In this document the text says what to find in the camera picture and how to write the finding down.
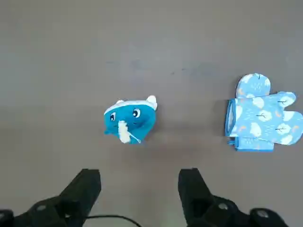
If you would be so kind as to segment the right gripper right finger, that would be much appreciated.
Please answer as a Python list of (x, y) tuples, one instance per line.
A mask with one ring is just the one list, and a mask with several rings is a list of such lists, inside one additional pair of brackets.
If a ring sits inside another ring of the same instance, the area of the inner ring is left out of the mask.
[(248, 214), (226, 198), (213, 195), (197, 168), (181, 169), (178, 192), (188, 227), (286, 227), (274, 211), (253, 208)]

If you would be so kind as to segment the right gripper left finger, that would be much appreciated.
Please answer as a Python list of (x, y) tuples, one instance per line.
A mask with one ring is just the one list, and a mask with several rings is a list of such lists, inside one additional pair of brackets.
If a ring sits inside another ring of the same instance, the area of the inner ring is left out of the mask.
[(57, 196), (35, 203), (15, 216), (12, 210), (0, 210), (2, 227), (81, 227), (101, 192), (100, 172), (82, 169)]

